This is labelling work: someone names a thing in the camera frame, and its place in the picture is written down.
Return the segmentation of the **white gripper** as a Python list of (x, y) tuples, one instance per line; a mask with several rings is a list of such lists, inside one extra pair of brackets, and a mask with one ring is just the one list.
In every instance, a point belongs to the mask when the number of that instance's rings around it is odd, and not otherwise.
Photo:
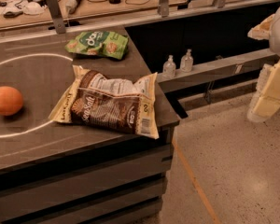
[[(280, 57), (280, 8), (260, 24), (250, 29), (248, 37), (268, 40), (270, 49)], [(263, 122), (280, 109), (280, 61), (275, 65), (264, 64), (247, 111), (252, 122)]]

